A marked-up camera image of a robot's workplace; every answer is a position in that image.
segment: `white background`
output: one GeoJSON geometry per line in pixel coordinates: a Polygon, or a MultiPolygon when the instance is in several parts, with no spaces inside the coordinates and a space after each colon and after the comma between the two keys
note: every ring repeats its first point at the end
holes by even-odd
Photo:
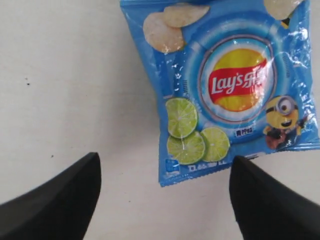
{"type": "MultiPolygon", "coordinates": [[[[314,0],[318,112],[319,12],[314,0]]],[[[229,170],[158,184],[155,96],[118,0],[1,0],[0,35],[0,202],[98,151],[102,190],[86,240],[242,239],[229,170]]],[[[319,151],[255,162],[320,203],[319,151]]]]}

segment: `lime slice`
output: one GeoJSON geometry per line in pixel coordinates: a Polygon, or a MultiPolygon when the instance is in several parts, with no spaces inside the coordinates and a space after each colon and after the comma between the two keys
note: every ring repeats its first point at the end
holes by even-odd
{"type": "Polygon", "coordinates": [[[201,135],[206,143],[204,161],[219,162],[226,157],[230,148],[230,142],[224,131],[218,127],[209,127],[204,129],[201,135]]]}
{"type": "Polygon", "coordinates": [[[177,139],[170,136],[166,147],[169,154],[178,160],[181,165],[195,164],[204,157],[206,152],[205,141],[197,131],[191,133],[184,139],[177,139]]]}
{"type": "Polygon", "coordinates": [[[168,113],[168,131],[171,136],[183,139],[189,136],[198,123],[196,107],[185,98],[171,98],[165,104],[168,113]]]}

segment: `lay's logo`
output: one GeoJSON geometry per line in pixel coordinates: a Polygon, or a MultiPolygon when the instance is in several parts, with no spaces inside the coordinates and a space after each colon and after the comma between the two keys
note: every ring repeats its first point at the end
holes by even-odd
{"type": "Polygon", "coordinates": [[[223,55],[209,76],[209,96],[230,112],[254,107],[264,96],[268,62],[259,52],[240,48],[223,55]]]}

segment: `minion goggle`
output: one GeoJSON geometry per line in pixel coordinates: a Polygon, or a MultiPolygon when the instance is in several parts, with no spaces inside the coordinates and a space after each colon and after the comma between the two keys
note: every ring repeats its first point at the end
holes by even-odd
{"type": "Polygon", "coordinates": [[[298,106],[290,96],[282,96],[275,106],[266,110],[266,113],[276,111],[284,116],[290,115],[294,110],[298,110],[298,106]]]}

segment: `plastic packaging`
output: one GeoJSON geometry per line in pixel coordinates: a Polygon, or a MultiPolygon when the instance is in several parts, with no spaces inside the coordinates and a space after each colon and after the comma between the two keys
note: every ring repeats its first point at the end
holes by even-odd
{"type": "Polygon", "coordinates": [[[319,149],[309,7],[121,1],[157,95],[162,186],[226,169],[237,155],[319,149]]]}

